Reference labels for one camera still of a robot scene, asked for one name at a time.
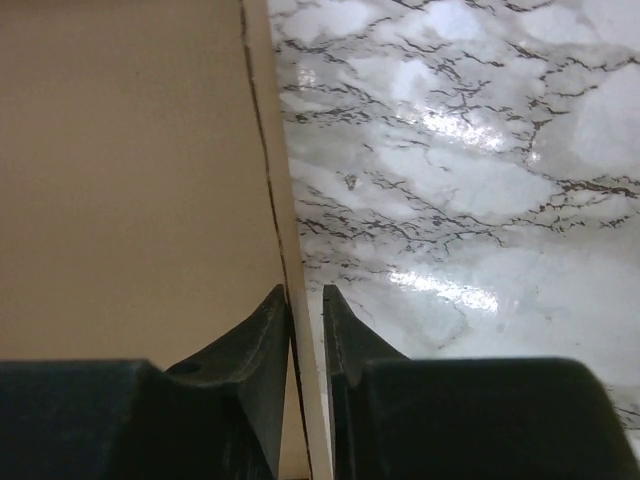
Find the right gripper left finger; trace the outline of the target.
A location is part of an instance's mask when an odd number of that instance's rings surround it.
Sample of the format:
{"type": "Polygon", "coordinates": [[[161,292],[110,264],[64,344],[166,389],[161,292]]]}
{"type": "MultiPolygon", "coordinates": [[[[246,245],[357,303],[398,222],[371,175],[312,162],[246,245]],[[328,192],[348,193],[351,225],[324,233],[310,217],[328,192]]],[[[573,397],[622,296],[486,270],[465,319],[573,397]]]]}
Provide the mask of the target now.
{"type": "Polygon", "coordinates": [[[228,333],[146,360],[1,366],[5,479],[274,479],[291,316],[276,286],[228,333]]]}

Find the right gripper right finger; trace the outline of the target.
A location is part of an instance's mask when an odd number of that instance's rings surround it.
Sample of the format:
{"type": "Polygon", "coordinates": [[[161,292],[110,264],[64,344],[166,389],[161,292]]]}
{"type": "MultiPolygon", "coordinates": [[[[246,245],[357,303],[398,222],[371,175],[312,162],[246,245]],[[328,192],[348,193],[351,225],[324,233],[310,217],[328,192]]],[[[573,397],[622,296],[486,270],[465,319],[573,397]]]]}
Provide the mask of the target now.
{"type": "Polygon", "coordinates": [[[323,289],[338,479],[631,479],[604,386],[564,358],[412,360],[323,289]]]}

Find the brown cardboard box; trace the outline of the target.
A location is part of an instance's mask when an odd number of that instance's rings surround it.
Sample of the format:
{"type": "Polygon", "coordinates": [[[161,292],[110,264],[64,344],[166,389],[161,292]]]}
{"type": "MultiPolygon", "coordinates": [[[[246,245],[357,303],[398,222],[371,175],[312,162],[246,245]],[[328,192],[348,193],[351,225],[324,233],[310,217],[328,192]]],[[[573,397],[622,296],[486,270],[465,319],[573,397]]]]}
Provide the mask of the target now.
{"type": "Polygon", "coordinates": [[[276,478],[327,479],[266,3],[3,2],[1,366],[166,370],[276,286],[276,478]]]}

